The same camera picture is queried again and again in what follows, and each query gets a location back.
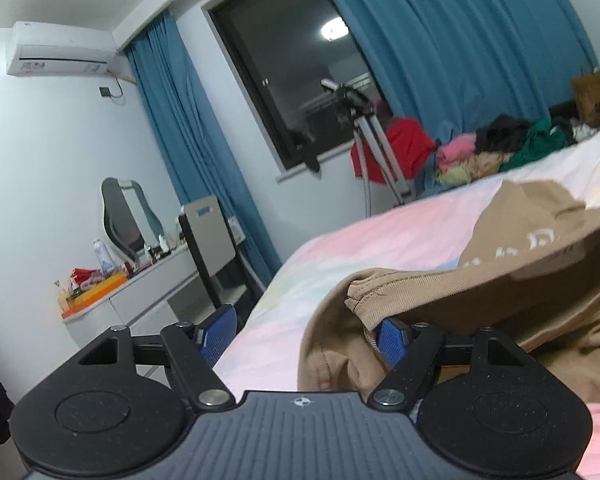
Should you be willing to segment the tan printed t-shirt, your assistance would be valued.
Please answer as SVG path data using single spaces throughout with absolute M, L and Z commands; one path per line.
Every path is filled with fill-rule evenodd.
M 341 281 L 304 332 L 298 387 L 370 393 L 388 375 L 386 318 L 456 336 L 491 326 L 600 403 L 600 207 L 554 181 L 504 182 L 451 271 L 368 269 Z

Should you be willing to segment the black and white chair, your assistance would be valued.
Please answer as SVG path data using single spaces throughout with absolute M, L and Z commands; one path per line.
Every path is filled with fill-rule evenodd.
M 212 306 L 233 307 L 242 330 L 254 306 L 254 290 L 218 199 L 209 195 L 184 205 L 178 224 Z

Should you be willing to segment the white vanity dresser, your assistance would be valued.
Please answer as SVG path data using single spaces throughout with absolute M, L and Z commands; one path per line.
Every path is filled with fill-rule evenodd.
M 204 289 L 187 248 L 150 266 L 85 310 L 65 326 L 80 347 L 111 326 L 129 327 L 133 336 L 157 335 L 176 322 L 195 322 L 204 314 Z

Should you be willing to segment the pastel tie-dye bed cover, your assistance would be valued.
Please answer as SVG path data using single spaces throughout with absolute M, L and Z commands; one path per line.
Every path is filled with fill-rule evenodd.
M 283 265 L 216 372 L 236 394 L 298 387 L 306 328 L 325 297 L 368 269 L 451 271 L 460 263 L 480 214 L 504 182 L 554 181 L 590 208 L 600 207 L 600 133 L 524 168 L 317 237 Z M 600 479 L 600 403 L 585 402 L 594 434 L 579 471 Z

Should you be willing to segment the white spray bottle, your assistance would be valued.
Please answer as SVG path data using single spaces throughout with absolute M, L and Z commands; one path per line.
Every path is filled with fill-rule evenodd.
M 117 267 L 110 256 L 107 246 L 101 240 L 94 240 L 93 247 L 102 273 L 105 275 L 113 274 Z

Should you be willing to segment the orange tray with items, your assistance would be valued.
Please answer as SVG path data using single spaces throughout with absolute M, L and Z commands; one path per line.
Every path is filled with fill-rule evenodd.
M 60 315 L 65 320 L 91 307 L 128 281 L 119 270 L 106 274 L 98 269 L 75 268 L 68 281 L 54 281 Z

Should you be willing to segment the wavy vanity mirror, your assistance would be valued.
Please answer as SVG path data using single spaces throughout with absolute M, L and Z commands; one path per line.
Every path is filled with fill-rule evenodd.
M 159 244 L 162 223 L 150 208 L 142 187 L 134 180 L 108 177 L 100 185 L 102 229 L 110 245 L 125 261 L 140 264 L 145 247 Z

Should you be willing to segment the blue curtain left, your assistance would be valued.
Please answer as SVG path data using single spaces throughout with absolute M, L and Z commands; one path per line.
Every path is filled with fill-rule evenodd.
M 215 196 L 244 230 L 242 252 L 254 273 L 270 284 L 282 263 L 172 14 L 150 22 L 125 55 L 178 199 Z

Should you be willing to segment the blue curtain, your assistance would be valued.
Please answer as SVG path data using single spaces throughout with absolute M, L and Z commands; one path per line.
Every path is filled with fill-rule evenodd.
M 254 273 L 270 284 L 282 263 L 172 14 L 150 22 L 125 55 L 178 199 L 215 196 L 244 230 L 242 252 Z
M 569 0 L 332 0 L 394 114 L 445 143 L 571 99 L 596 54 Z

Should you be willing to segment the yellow-green garment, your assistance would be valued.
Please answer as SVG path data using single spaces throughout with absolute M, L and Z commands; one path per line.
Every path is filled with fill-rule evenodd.
M 439 172 L 436 180 L 441 185 L 458 188 L 462 185 L 468 185 L 471 182 L 471 175 L 465 164 L 459 164 Z

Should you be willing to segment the red garment on stand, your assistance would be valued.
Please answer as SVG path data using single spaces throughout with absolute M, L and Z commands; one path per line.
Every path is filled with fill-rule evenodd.
M 386 136 L 393 150 L 394 156 L 401 168 L 404 178 L 413 180 L 418 175 L 430 155 L 437 151 L 438 144 L 432 140 L 420 123 L 412 118 L 395 119 Z M 380 166 L 370 150 L 366 140 L 362 140 L 362 153 L 366 161 L 368 178 L 375 183 L 385 184 L 385 178 Z M 358 147 L 352 145 L 351 160 L 355 177 L 361 179 L 362 166 Z

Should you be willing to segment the white tripod stand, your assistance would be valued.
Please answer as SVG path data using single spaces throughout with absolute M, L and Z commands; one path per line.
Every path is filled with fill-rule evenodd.
M 349 109 L 349 122 L 352 124 L 354 145 L 358 150 L 358 161 L 362 172 L 366 217 L 370 218 L 372 215 L 373 205 L 372 194 L 370 194 L 370 170 L 368 170 L 370 166 L 366 162 L 364 146 L 370 149 L 372 159 L 377 162 L 380 175 L 390 188 L 396 206 L 400 207 L 414 200 L 416 196 L 414 182 L 404 177 L 388 136 L 376 115 L 373 102 L 358 89 L 347 84 L 336 84 L 328 78 L 321 80 L 321 86 L 332 92 L 337 100 Z

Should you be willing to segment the pink garment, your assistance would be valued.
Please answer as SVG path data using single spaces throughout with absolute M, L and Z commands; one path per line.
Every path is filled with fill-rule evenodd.
M 437 164 L 440 168 L 451 167 L 475 153 L 477 133 L 463 133 L 448 144 L 438 148 Z

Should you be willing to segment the black garment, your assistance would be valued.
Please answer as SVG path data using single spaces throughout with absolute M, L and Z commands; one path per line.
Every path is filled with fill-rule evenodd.
M 476 131 L 475 153 L 515 153 L 527 139 L 532 123 L 521 118 L 501 114 Z

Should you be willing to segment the blue curtain right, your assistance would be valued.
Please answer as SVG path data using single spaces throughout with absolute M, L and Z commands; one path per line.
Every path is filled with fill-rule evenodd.
M 332 0 L 394 114 L 445 143 L 571 99 L 596 54 L 569 0 Z

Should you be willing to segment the dark window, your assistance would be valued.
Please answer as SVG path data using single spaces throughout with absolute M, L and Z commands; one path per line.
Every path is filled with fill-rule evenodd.
M 323 80 L 390 110 L 332 0 L 224 0 L 210 14 L 285 169 L 317 172 L 321 154 L 353 138 Z

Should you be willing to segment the white air conditioner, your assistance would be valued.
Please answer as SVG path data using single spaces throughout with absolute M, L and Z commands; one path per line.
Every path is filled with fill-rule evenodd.
M 117 55 L 110 32 L 15 22 L 5 47 L 6 74 L 101 75 Z

